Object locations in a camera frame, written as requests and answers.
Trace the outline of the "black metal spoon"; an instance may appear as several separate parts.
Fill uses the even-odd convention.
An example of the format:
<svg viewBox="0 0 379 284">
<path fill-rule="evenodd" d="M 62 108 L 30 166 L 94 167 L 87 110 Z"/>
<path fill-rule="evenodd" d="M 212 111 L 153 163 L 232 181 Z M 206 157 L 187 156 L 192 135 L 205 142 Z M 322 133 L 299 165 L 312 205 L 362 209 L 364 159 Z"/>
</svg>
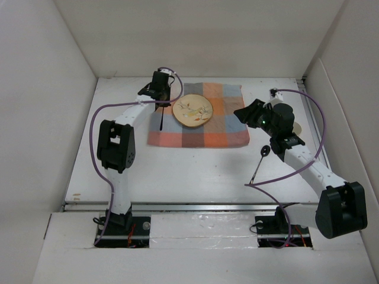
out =
<svg viewBox="0 0 379 284">
<path fill-rule="evenodd" d="M 264 145 L 264 146 L 261 148 L 261 151 L 260 151 L 261 158 L 260 158 L 259 163 L 258 163 L 258 165 L 257 165 L 257 167 L 256 167 L 256 169 L 255 169 L 255 171 L 254 171 L 254 173 L 253 173 L 253 175 L 252 175 L 250 181 L 249 181 L 249 184 L 253 184 L 253 182 L 254 182 L 254 180 L 255 180 L 255 177 L 256 177 L 256 175 L 257 175 L 257 173 L 258 173 L 259 167 L 260 167 L 260 165 L 261 165 L 263 159 L 264 159 L 265 157 L 267 157 L 267 156 L 270 154 L 270 151 L 271 151 L 271 148 L 270 148 L 269 145 Z"/>
</svg>

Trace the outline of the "black metal fork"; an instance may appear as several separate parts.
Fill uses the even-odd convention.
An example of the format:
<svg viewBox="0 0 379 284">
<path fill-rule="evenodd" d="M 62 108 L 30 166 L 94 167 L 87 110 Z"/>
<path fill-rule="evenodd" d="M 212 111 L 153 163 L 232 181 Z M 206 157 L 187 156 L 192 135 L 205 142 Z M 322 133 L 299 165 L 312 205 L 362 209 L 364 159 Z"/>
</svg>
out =
<svg viewBox="0 0 379 284">
<path fill-rule="evenodd" d="M 162 112 L 161 112 L 161 119 L 160 119 L 159 131 L 162 131 L 162 130 L 163 130 L 163 119 L 164 119 L 165 108 L 162 107 L 161 111 L 162 111 Z"/>
</svg>

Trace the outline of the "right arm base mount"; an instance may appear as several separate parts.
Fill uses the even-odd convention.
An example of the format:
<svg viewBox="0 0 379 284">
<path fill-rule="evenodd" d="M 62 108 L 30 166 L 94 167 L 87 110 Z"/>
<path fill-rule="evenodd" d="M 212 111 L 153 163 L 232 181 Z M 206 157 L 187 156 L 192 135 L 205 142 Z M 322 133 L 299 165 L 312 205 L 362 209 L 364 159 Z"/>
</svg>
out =
<svg viewBox="0 0 379 284">
<path fill-rule="evenodd" d="M 308 228 L 292 225 L 289 235 L 288 224 L 279 224 L 273 215 L 255 216 L 255 222 L 249 230 L 256 234 L 260 248 L 280 248 L 283 245 L 285 247 L 313 247 Z"/>
</svg>

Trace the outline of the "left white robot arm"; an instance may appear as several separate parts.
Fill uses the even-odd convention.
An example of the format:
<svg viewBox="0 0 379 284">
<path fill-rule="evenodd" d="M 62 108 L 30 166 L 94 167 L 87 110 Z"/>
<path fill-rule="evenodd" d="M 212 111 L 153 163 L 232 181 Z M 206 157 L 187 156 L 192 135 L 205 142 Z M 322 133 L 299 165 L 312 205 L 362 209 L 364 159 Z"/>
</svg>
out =
<svg viewBox="0 0 379 284">
<path fill-rule="evenodd" d="M 160 67 L 153 72 L 152 80 L 138 91 L 133 102 L 103 105 L 91 118 L 89 142 L 92 163 L 99 177 L 111 189 L 103 226 L 112 227 L 118 234 L 127 234 L 133 222 L 125 171 L 136 158 L 134 131 L 158 108 L 171 105 L 171 85 L 178 78 L 172 69 Z M 101 110 L 111 107 L 127 109 L 117 118 L 100 123 L 97 149 L 94 150 L 92 135 L 95 118 Z"/>
</svg>

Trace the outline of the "beige floral ceramic plate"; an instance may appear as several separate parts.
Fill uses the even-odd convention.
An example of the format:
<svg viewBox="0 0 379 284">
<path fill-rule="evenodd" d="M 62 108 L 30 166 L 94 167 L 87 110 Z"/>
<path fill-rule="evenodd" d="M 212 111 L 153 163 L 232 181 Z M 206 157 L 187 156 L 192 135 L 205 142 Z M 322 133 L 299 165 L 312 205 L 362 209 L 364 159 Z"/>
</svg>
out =
<svg viewBox="0 0 379 284">
<path fill-rule="evenodd" d="M 184 127 L 197 128 L 211 119 L 213 106 L 207 98 L 201 95 L 188 94 L 174 103 L 172 113 Z"/>
</svg>

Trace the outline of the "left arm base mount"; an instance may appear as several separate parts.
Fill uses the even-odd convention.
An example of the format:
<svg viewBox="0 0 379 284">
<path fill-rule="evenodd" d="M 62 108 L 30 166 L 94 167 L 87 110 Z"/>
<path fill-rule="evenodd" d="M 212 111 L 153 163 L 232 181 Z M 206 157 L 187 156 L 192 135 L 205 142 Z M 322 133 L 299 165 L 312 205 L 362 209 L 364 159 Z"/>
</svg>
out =
<svg viewBox="0 0 379 284">
<path fill-rule="evenodd" d="M 105 249 L 143 249 L 149 247 L 151 217 L 133 217 L 126 227 L 108 223 L 105 233 L 100 237 L 104 228 L 105 217 L 96 218 L 97 233 L 94 246 Z"/>
</svg>

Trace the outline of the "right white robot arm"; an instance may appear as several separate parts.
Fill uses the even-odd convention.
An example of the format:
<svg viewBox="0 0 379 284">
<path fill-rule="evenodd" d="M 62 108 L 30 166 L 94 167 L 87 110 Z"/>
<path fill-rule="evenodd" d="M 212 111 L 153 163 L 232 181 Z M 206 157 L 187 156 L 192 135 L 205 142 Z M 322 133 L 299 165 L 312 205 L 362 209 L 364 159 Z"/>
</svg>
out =
<svg viewBox="0 0 379 284">
<path fill-rule="evenodd" d="M 292 107 L 256 99 L 249 106 L 235 110 L 234 114 L 241 123 L 267 133 L 272 151 L 296 170 L 319 199 L 315 206 L 279 207 L 274 218 L 277 231 L 287 233 L 300 225 L 317 228 L 324 237 L 332 239 L 367 227 L 363 186 L 347 182 L 312 156 L 305 142 L 293 131 Z"/>
</svg>

